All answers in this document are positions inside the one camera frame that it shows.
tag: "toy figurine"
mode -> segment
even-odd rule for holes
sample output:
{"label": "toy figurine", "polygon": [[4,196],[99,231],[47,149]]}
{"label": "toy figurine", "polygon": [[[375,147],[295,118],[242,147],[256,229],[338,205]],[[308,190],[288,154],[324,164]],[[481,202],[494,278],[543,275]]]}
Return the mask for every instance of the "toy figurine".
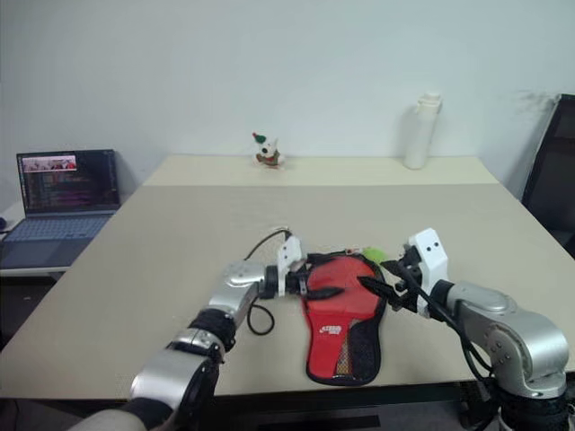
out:
{"label": "toy figurine", "polygon": [[264,135],[252,133],[260,151],[255,155],[255,160],[259,164],[264,164],[270,168],[279,167],[286,158],[278,151],[278,139],[270,140]]}

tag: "red paddle cover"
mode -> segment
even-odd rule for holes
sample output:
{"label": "red paddle cover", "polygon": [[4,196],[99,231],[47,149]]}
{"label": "red paddle cover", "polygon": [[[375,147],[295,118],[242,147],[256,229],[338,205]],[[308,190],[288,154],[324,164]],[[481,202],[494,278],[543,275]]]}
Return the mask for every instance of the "red paddle cover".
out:
{"label": "red paddle cover", "polygon": [[343,287],[333,298],[304,303],[312,334],[307,358],[308,373],[331,379],[353,321],[374,317],[379,298],[358,282],[359,276],[373,277],[374,270],[363,260],[341,256],[314,268],[307,279],[308,290]]}

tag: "beige tabletop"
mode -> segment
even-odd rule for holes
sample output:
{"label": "beige tabletop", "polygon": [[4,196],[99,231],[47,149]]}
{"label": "beige tabletop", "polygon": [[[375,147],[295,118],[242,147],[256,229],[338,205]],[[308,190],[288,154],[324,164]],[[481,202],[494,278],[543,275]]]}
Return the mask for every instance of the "beige tabletop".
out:
{"label": "beige tabletop", "polygon": [[[174,160],[185,166],[184,159],[172,157],[164,166]],[[192,159],[189,165],[198,164]],[[481,167],[475,159],[465,160]],[[424,171],[416,174],[433,177]],[[451,180],[444,174],[406,181],[409,185],[209,186],[204,178],[203,185],[193,186],[189,176],[177,180],[183,185],[174,185],[175,179],[148,182],[4,349],[0,396],[126,398],[145,361],[207,302],[224,266],[279,225],[289,225],[309,251],[375,245],[390,256],[409,235],[434,227],[450,258],[451,279],[499,289],[549,316],[571,344],[573,370],[575,263],[484,168],[477,173],[473,183],[469,171],[460,170],[469,177],[464,184],[456,184],[456,173]],[[276,246],[271,243],[253,258],[272,263]],[[298,300],[266,305],[276,317],[275,330],[257,337],[240,328],[221,367],[217,394],[329,389],[305,375],[308,333]],[[441,323],[389,310],[380,334],[382,367],[371,384],[471,378],[456,335]]]}

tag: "white wall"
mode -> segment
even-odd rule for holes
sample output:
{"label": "white wall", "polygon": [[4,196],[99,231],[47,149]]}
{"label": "white wall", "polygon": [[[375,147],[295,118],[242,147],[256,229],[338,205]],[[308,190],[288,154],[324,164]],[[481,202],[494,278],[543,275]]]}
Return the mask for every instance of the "white wall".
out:
{"label": "white wall", "polygon": [[127,190],[253,130],[398,155],[427,90],[433,153],[478,154],[517,193],[549,99],[575,92],[574,19],[572,0],[2,0],[0,207],[30,150],[113,147]]}

